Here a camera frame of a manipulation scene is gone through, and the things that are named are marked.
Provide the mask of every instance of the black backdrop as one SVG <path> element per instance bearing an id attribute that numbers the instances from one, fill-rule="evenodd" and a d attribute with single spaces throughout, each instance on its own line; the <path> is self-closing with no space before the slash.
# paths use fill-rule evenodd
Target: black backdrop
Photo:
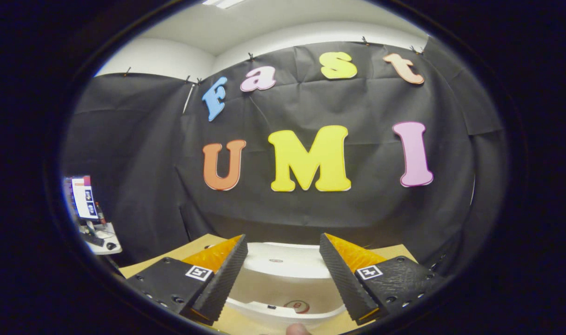
<path id="1" fill-rule="evenodd" d="M 328 80 L 319 55 L 343 51 L 357 75 Z M 385 55 L 397 53 L 425 78 L 413 85 L 398 76 Z M 253 68 L 273 66 L 276 85 L 250 93 L 239 89 Z M 212 122 L 202 95 L 221 76 L 225 108 Z M 151 74 L 107 74 L 93 78 L 76 106 L 68 130 L 66 174 L 91 174 L 96 198 L 123 243 L 113 256 L 120 265 L 144 261 L 205 233 L 251 241 L 317 244 L 328 232 L 369 248 L 405 244 L 422 263 L 455 256 L 470 213 L 477 157 L 474 141 L 504 150 L 497 111 L 470 69 L 430 38 L 423 54 L 389 45 L 332 42 L 289 47 L 231 66 L 199 86 Z M 392 127 L 401 121 L 426 126 L 424 140 L 431 184 L 400 184 L 404 155 Z M 290 129 L 309 150 L 327 125 L 343 125 L 345 192 L 312 186 L 274 192 L 274 148 L 268 136 Z M 246 140 L 240 181 L 215 191 L 202 178 L 202 147 Z M 506 162 L 482 179 L 499 204 Z M 219 154 L 225 176 L 229 152 Z M 487 232 L 492 216 L 473 227 Z M 479 244 L 486 234 L 469 234 Z M 449 264 L 445 260 L 443 267 Z"/>

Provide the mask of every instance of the monitor screen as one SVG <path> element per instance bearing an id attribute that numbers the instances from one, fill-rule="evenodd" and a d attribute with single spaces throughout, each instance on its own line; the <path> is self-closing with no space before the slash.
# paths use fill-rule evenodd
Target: monitor screen
<path id="1" fill-rule="evenodd" d="M 95 199 L 91 187 L 91 176 L 72 177 L 73 206 L 79 218 L 98 221 Z"/>

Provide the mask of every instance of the blue letter f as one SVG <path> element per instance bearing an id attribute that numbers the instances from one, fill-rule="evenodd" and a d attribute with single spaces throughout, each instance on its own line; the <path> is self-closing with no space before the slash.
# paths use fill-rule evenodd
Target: blue letter f
<path id="1" fill-rule="evenodd" d="M 214 118 L 221 113 L 221 110 L 225 108 L 225 103 L 220 102 L 219 99 L 225 98 L 225 89 L 222 85 L 225 85 L 226 82 L 227 78 L 219 78 L 202 96 L 202 101 L 206 102 L 206 106 L 208 107 L 208 121 L 214 120 Z"/>

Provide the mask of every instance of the keyboard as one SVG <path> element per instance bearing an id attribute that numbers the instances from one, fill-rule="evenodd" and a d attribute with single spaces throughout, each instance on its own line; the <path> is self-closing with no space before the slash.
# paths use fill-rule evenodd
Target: keyboard
<path id="1" fill-rule="evenodd" d="M 100 237 L 96 237 L 96 236 L 89 235 L 89 234 L 81 234 L 81 235 L 82 235 L 82 238 L 85 239 L 85 241 L 87 241 L 87 242 L 89 242 L 89 243 L 91 243 L 91 244 L 95 244 L 95 246 L 100 246 L 100 247 L 102 247 L 103 244 L 105 244 L 105 240 L 103 240 L 103 239 L 100 238 Z"/>

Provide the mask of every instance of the ceiling light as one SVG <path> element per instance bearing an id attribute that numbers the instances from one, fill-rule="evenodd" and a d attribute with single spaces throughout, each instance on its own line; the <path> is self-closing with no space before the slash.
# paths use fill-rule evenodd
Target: ceiling light
<path id="1" fill-rule="evenodd" d="M 203 5 L 213 5 L 213 6 L 217 6 L 219 8 L 229 8 L 233 5 L 236 5 L 240 2 L 242 2 L 244 0 L 206 0 L 204 1 L 202 4 Z"/>

